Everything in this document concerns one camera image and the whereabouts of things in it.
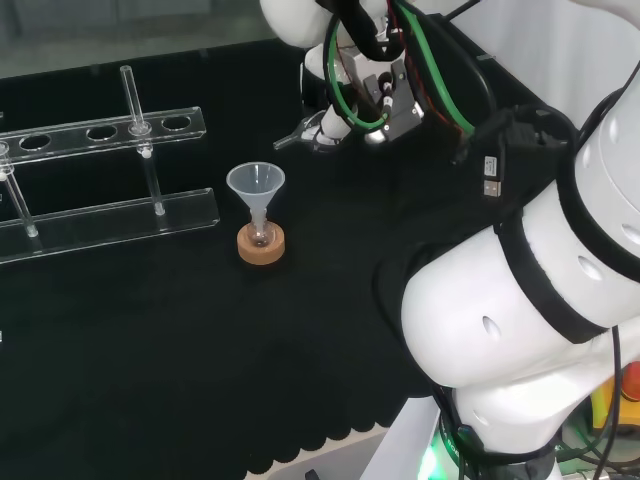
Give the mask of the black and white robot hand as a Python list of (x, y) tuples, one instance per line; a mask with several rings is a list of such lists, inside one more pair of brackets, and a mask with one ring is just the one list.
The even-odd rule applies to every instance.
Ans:
[(351, 133), (351, 127), (335, 111), (329, 99), (322, 61), (322, 45), (309, 49), (300, 66), (299, 81), (303, 111), (300, 140), (318, 152), (337, 149)]

